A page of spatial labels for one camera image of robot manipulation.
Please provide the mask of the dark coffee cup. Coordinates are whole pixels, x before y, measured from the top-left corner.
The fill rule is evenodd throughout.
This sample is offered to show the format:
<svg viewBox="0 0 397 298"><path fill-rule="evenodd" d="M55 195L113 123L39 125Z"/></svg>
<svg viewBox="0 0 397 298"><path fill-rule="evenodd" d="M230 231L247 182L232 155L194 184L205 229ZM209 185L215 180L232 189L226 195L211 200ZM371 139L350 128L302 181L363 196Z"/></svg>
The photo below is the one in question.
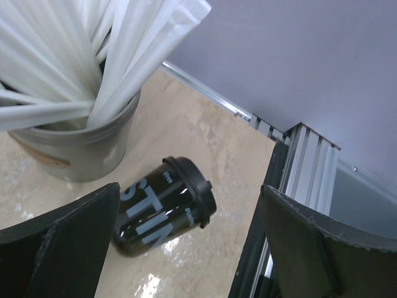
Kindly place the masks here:
<svg viewBox="0 0 397 298"><path fill-rule="evenodd" d="M198 226L186 184L160 167L121 193L112 241L122 255L136 257Z"/></svg>

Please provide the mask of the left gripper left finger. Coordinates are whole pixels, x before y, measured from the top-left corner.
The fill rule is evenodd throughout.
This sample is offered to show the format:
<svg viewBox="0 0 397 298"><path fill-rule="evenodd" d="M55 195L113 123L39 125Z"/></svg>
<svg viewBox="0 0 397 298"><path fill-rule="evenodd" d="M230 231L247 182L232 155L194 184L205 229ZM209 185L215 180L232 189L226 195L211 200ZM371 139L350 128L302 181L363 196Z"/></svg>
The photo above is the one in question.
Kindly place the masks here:
<svg viewBox="0 0 397 298"><path fill-rule="evenodd" d="M118 213L109 183L1 230L1 297L94 297Z"/></svg>

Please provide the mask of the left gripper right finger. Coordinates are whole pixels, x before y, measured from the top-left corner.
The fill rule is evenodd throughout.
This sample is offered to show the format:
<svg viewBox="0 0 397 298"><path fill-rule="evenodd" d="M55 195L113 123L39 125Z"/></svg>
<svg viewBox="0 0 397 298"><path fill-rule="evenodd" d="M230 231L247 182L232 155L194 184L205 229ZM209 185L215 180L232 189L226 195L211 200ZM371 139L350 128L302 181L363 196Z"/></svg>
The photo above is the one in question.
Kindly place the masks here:
<svg viewBox="0 0 397 298"><path fill-rule="evenodd" d="M333 220L261 187L282 297L396 297L396 240Z"/></svg>

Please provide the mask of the black cup lid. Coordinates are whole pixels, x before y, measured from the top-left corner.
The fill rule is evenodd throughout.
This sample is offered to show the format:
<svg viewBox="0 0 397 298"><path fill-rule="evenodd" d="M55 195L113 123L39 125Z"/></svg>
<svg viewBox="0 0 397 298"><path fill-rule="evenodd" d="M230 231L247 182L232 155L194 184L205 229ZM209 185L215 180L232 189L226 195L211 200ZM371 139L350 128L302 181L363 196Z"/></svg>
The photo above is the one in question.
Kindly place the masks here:
<svg viewBox="0 0 397 298"><path fill-rule="evenodd" d="M169 165L187 186L200 214L200 228L205 228L217 210L211 182L206 180L196 165L186 157L169 156L163 158L163 163Z"/></svg>

